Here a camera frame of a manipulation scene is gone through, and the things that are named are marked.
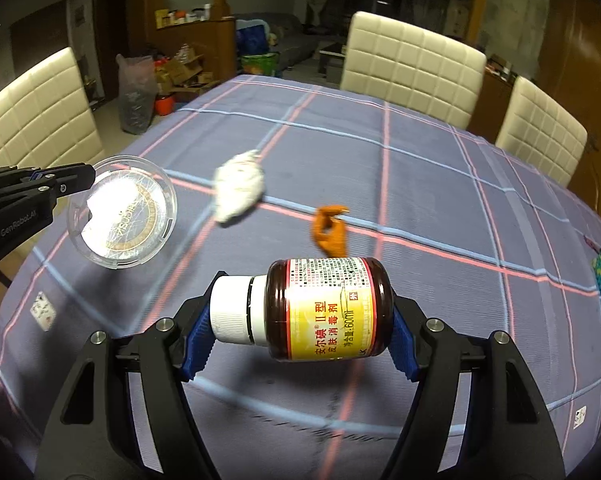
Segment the clear plastic round lid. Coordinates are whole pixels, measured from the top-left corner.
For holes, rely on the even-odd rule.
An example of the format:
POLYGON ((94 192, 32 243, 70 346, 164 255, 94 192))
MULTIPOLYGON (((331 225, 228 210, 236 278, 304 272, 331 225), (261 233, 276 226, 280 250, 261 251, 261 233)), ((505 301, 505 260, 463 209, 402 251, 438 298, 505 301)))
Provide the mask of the clear plastic round lid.
POLYGON ((84 258, 105 269, 148 262, 174 231, 174 185, 162 168, 139 156, 109 157, 94 171, 92 187, 68 203, 69 238, 84 258))

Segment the white tissue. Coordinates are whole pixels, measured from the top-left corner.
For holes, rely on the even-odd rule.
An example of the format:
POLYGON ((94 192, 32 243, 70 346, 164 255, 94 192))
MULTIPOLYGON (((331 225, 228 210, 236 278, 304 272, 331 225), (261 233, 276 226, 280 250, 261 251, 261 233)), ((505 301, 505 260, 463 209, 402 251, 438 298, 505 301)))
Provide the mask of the white tissue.
POLYGON ((265 174, 260 166, 259 151, 243 152, 224 162, 215 170, 212 188, 217 223, 225 224, 242 216, 265 192, 265 174))

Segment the brown medicine bottle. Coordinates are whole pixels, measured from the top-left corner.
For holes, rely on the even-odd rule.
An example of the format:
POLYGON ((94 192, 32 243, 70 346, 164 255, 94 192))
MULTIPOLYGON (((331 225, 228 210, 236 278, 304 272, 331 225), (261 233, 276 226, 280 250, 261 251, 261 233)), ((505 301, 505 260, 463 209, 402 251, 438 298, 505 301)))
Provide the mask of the brown medicine bottle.
POLYGON ((218 340, 266 347, 279 361, 362 359, 391 342, 394 296, 377 259, 293 258, 264 275, 218 278, 209 316, 218 340))

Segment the orange peel piece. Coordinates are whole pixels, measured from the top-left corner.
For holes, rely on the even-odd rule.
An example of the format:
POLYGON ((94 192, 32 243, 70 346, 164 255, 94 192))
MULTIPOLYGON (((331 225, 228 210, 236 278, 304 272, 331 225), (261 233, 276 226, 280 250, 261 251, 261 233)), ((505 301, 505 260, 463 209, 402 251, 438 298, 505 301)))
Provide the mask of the orange peel piece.
POLYGON ((316 210, 311 223, 311 237, 317 247, 329 258, 348 256, 346 222, 340 219, 348 214, 343 205, 321 206, 316 210))

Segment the cream chair left side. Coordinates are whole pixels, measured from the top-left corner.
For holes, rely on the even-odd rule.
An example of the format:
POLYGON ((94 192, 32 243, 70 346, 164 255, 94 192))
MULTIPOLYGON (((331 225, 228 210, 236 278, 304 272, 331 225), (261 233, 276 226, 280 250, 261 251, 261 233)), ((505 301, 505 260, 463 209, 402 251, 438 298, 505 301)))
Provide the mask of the cream chair left side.
POLYGON ((50 55, 0 91, 0 167, 93 164, 103 157, 70 47, 50 55))

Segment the cream chair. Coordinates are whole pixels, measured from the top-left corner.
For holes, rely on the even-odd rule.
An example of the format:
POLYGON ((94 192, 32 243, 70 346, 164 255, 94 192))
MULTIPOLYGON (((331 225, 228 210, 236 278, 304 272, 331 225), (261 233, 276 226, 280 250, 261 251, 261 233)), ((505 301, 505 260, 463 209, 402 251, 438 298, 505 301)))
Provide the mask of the cream chair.
POLYGON ((93 164, 103 157, 70 47, 50 55, 0 91, 0 167, 93 164))
POLYGON ((514 81, 495 145, 565 188, 588 140, 586 128, 532 81, 514 81))
POLYGON ((484 53, 460 41, 359 11, 349 25, 340 88, 465 130, 486 63, 484 53))

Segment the white table sticker right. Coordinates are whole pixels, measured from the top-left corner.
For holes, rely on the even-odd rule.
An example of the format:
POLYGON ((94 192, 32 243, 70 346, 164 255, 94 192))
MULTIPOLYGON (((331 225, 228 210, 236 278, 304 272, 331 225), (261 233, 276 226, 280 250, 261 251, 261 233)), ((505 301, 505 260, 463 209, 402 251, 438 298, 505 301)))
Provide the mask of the white table sticker right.
POLYGON ((579 426, 581 426, 585 422, 586 415, 587 415, 587 406, 586 405, 583 405, 576 410, 576 412, 574 414, 573 429, 577 429, 579 426))

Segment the white table sticker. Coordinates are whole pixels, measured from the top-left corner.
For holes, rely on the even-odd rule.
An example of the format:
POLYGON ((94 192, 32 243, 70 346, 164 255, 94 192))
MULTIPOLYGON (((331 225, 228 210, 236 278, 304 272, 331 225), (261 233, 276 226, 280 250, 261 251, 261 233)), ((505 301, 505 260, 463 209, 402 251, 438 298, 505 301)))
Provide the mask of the white table sticker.
POLYGON ((577 429, 579 426, 581 426, 585 422, 586 415, 587 415, 587 406, 586 405, 583 405, 576 410, 576 412, 574 414, 573 429, 577 429))
POLYGON ((50 330, 56 318, 56 311, 44 292, 38 292, 29 312, 44 332, 50 330))

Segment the white table sticker left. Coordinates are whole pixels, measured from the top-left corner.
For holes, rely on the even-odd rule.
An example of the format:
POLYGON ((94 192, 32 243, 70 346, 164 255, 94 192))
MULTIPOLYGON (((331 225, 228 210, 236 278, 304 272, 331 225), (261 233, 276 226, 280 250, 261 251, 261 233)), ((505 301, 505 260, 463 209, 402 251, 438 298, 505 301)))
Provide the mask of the white table sticker left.
POLYGON ((56 311, 44 292, 38 292, 29 312, 44 332, 50 330, 56 318, 56 311))

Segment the grey plastic bag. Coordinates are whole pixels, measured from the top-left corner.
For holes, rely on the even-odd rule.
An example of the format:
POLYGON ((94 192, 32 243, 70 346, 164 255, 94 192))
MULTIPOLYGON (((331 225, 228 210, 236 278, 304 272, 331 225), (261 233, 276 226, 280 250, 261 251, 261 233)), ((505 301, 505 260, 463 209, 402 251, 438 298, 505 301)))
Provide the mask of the grey plastic bag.
POLYGON ((151 56, 124 58, 116 56, 118 65, 118 114, 122 130, 140 136, 148 130, 153 117, 158 85, 151 56))

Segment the orange bucket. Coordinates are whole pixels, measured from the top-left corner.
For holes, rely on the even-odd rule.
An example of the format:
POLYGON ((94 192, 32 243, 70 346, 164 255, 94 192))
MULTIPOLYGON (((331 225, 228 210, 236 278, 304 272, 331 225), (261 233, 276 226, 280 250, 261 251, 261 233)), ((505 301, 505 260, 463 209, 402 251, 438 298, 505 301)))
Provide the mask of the orange bucket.
POLYGON ((155 114, 160 117, 170 115, 174 111, 173 96, 158 96, 154 103, 155 114))

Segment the wooden partition counter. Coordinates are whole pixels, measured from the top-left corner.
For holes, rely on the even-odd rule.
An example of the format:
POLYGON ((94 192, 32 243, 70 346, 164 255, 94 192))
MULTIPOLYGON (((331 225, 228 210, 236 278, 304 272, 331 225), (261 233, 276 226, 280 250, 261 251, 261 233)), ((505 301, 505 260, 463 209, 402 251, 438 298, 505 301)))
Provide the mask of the wooden partition counter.
POLYGON ((172 25, 160 29, 149 28, 146 41, 151 46, 174 55, 189 44, 196 54, 203 56, 204 70, 216 79, 227 81, 236 75, 235 17, 172 25))

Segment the green shopping bag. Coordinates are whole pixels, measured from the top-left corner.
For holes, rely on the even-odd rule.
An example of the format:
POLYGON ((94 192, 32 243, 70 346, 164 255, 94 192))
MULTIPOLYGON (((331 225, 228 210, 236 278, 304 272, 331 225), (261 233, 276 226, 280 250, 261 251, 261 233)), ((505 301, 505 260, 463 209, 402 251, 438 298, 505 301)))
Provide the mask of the green shopping bag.
POLYGON ((268 52, 243 55, 240 62, 244 74, 276 77, 279 73, 279 58, 278 52, 268 52))

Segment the coffee table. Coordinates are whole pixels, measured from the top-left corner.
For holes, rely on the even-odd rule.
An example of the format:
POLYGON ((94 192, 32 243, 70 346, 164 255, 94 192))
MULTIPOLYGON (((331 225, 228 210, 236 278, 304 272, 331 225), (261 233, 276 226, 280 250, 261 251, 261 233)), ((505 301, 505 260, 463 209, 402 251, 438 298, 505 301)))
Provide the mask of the coffee table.
POLYGON ((320 74, 325 74, 331 61, 343 62, 343 59, 345 58, 345 53, 343 52, 344 48, 345 46, 341 42, 333 42, 333 44, 328 44, 326 47, 321 48, 318 51, 318 72, 320 74))

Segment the cream chair far right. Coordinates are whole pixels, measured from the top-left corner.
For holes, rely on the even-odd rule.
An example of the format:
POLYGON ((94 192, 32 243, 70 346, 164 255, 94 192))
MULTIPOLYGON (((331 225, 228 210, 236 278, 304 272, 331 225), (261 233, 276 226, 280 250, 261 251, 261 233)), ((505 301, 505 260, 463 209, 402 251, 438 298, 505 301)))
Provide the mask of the cream chair far right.
POLYGON ((514 81, 495 145, 565 188, 588 140, 586 128, 532 81, 514 81))

